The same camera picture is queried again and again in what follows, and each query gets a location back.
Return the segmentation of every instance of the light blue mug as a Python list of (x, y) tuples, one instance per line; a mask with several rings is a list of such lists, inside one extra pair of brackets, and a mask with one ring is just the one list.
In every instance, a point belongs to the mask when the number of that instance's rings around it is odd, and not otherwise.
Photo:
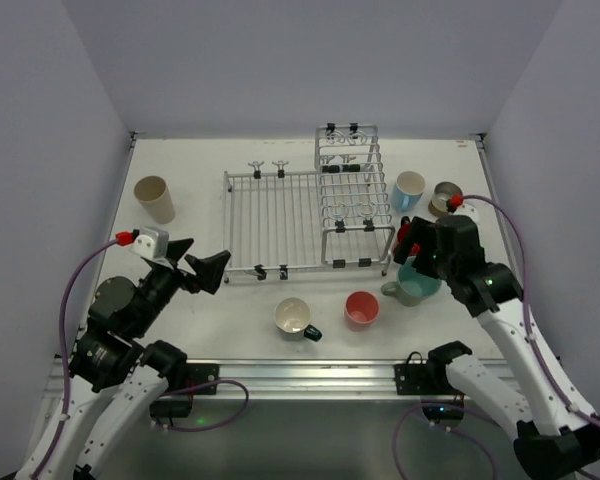
[(415, 207), (424, 192), (424, 177), (417, 172), (402, 172), (391, 193), (391, 206), (398, 212)]
[(405, 307), (415, 307), (424, 299), (435, 295), (442, 280), (422, 275), (413, 268), (413, 260), (409, 257), (404, 265), (400, 266), (395, 282), (385, 283), (380, 291), (387, 297), (394, 297)]

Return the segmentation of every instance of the mug handle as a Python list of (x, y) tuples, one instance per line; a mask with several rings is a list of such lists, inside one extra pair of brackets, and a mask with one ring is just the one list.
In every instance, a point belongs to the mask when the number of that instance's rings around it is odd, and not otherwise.
[(314, 342), (319, 341), (322, 338), (322, 332), (313, 325), (309, 325), (304, 329), (304, 336)]
[(380, 291), (387, 297), (395, 297), (398, 294), (398, 282), (388, 282), (380, 287)]

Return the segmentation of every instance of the white wall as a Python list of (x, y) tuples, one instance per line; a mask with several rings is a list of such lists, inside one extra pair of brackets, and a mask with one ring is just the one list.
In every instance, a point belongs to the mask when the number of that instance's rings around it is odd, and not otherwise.
[(65, 0), (125, 123), (151, 134), (466, 136), (560, 0)]
[(108, 235), (127, 147), (60, 0), (0, 0), (0, 476), (23, 461), (62, 291)]
[(526, 237), (538, 324), (600, 412), (600, 0), (564, 2), (487, 155)]

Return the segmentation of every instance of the beige paper cup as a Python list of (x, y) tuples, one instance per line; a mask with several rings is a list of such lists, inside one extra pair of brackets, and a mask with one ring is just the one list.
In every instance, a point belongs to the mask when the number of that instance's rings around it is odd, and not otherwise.
[(133, 194), (157, 223), (169, 223), (176, 216), (167, 182), (162, 177), (144, 177), (136, 183)]

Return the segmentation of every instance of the dish rack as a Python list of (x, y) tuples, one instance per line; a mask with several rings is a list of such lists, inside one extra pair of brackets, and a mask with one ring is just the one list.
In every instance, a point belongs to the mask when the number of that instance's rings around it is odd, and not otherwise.
[(381, 267), (386, 275), (395, 235), (375, 125), (316, 129), (315, 170), (224, 173), (224, 280), (265, 280), (291, 272)]

